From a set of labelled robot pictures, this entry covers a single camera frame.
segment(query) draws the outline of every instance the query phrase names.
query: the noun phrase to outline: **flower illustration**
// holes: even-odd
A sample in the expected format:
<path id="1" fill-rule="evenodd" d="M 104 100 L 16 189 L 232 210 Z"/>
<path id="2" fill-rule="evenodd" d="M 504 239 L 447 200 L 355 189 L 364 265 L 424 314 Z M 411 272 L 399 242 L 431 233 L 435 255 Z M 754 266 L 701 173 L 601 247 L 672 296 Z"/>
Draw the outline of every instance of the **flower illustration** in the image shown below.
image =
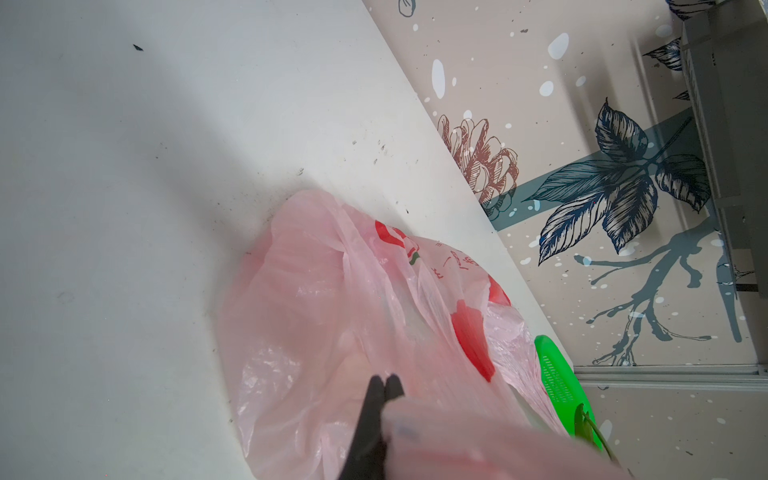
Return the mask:
<path id="1" fill-rule="evenodd" d="M 451 129 L 448 118 L 443 115 L 437 128 L 485 214 L 494 220 L 500 210 L 508 207 L 517 187 L 518 155 L 504 148 L 498 138 L 487 137 L 488 120 L 475 124 L 466 118 Z"/>

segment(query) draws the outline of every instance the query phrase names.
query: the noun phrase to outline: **green plastic object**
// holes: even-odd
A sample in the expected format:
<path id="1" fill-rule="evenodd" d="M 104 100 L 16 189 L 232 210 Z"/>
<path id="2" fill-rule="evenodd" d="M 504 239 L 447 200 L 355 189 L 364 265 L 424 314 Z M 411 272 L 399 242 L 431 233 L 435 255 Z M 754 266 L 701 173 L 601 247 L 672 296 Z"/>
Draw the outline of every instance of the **green plastic object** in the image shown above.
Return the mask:
<path id="1" fill-rule="evenodd" d="M 584 411 L 594 422 L 592 406 L 589 404 L 587 394 L 581 388 L 571 366 L 560 353 L 560 349 L 551 338 L 539 335 L 534 341 L 538 361 L 541 364 L 541 382 L 547 390 L 547 395 L 552 401 L 558 418 L 570 436 L 575 436 L 575 414 L 580 404 L 584 404 Z M 601 446 L 600 439 L 594 435 L 594 444 Z"/>

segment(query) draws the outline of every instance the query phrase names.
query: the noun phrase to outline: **dark blue leaf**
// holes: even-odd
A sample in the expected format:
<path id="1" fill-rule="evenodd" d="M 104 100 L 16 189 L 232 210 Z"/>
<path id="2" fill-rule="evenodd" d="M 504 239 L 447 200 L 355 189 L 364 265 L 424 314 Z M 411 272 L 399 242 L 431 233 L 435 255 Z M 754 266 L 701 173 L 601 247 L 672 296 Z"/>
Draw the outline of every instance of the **dark blue leaf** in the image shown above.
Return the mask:
<path id="1" fill-rule="evenodd" d="M 570 202 L 576 197 L 615 185 L 626 170 L 626 164 L 613 160 L 591 158 L 574 162 L 547 177 L 536 193 L 526 200 L 535 198 L 553 202 Z"/>
<path id="2" fill-rule="evenodd" d="M 618 253 L 630 240 L 648 228 L 659 200 L 654 182 L 640 175 L 619 187 L 616 200 L 608 206 L 603 219 L 605 233 Z"/>
<path id="3" fill-rule="evenodd" d="M 397 8 L 400 10 L 400 15 L 412 17 L 416 10 L 416 0 L 399 0 Z"/>
<path id="4" fill-rule="evenodd" d="M 667 0 L 667 4 L 680 20 L 687 20 L 699 12 L 709 10 L 715 0 Z"/>
<path id="5" fill-rule="evenodd" d="M 673 41 L 656 50 L 649 51 L 643 56 L 655 58 L 670 70 L 683 70 L 683 62 L 680 60 L 680 37 L 675 38 Z"/>
<path id="6" fill-rule="evenodd" d="M 620 162 L 640 160 L 648 148 L 648 137 L 640 125 L 624 113 L 608 106 L 608 99 L 598 115 L 594 127 L 600 150 Z"/>
<path id="7" fill-rule="evenodd" d="M 669 195 L 691 205 L 695 211 L 710 199 L 707 168 L 696 155 L 670 155 L 658 165 L 656 183 Z"/>
<path id="8" fill-rule="evenodd" d="M 547 219 L 538 241 L 538 263 L 566 250 L 587 236 L 605 215 L 615 197 L 616 187 L 584 195 L 562 204 Z"/>

